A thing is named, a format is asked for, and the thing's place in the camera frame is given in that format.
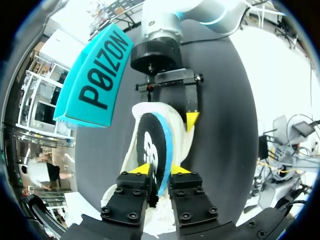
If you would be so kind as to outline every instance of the yellow cable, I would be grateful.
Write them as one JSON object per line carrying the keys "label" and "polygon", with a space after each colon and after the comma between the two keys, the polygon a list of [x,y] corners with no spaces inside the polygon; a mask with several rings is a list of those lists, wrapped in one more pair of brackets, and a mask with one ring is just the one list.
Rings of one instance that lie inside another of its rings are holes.
{"label": "yellow cable", "polygon": [[269,167],[269,168],[273,168],[275,171],[277,171],[277,172],[280,172],[280,173],[283,173],[283,174],[285,174],[285,173],[289,173],[289,172],[292,172],[292,171],[296,171],[297,173],[298,173],[298,169],[295,169],[295,168],[292,168],[292,169],[289,169],[289,170],[280,170],[280,169],[277,169],[277,168],[275,168],[274,166],[271,166],[271,165],[269,165],[269,164],[267,164],[267,163],[265,163],[265,162],[263,162],[263,161],[257,161],[257,163],[258,164],[261,164],[261,165],[265,165],[265,166],[267,166],[267,167]]}

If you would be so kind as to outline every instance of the person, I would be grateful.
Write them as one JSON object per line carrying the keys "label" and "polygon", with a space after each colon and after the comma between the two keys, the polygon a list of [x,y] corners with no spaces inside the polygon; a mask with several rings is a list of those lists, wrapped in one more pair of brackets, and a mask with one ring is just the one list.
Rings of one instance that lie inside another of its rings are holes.
{"label": "person", "polygon": [[28,174],[30,180],[39,188],[51,190],[51,186],[46,186],[42,182],[51,182],[58,179],[73,178],[73,173],[62,173],[60,167],[48,163],[48,157],[41,155],[28,161],[27,166],[22,166],[21,171]]}

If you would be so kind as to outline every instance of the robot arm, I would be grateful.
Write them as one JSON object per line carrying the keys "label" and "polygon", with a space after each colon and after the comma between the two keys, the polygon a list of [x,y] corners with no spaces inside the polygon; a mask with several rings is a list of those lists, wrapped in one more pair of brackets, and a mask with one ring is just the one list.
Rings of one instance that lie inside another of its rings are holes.
{"label": "robot arm", "polygon": [[146,0],[141,39],[131,52],[131,67],[149,76],[183,68],[179,45],[181,21],[192,19],[227,35],[238,28],[246,4],[242,0]]}
{"label": "robot arm", "polygon": [[161,37],[183,41],[181,22],[195,20],[219,34],[232,33],[246,5],[241,0],[146,0],[142,10],[141,37],[150,41]]}

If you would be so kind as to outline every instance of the black metal bracket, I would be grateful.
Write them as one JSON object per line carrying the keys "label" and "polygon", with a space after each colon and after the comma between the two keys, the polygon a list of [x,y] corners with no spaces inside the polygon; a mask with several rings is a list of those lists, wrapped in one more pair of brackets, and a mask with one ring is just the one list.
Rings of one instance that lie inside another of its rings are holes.
{"label": "black metal bracket", "polygon": [[[101,208],[102,221],[82,215],[62,240],[140,240],[150,194],[147,174],[123,172],[108,204]],[[266,208],[244,224],[221,224],[218,208],[212,205],[196,172],[170,177],[170,198],[178,239],[181,240],[275,240],[288,225],[285,211]]]}
{"label": "black metal bracket", "polygon": [[201,74],[196,75],[190,68],[181,68],[172,71],[158,73],[150,76],[147,83],[137,84],[135,90],[143,95],[143,100],[152,102],[155,88],[171,87],[177,84],[184,84],[187,113],[196,113],[198,108],[198,83],[202,83],[204,78]]}

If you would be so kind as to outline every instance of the white cabinet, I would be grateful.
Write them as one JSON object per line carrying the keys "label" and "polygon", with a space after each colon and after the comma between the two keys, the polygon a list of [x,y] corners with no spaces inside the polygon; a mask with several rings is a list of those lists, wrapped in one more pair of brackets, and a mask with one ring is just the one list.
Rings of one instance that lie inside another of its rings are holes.
{"label": "white cabinet", "polygon": [[57,29],[45,42],[39,56],[70,69],[85,45],[64,31]]}

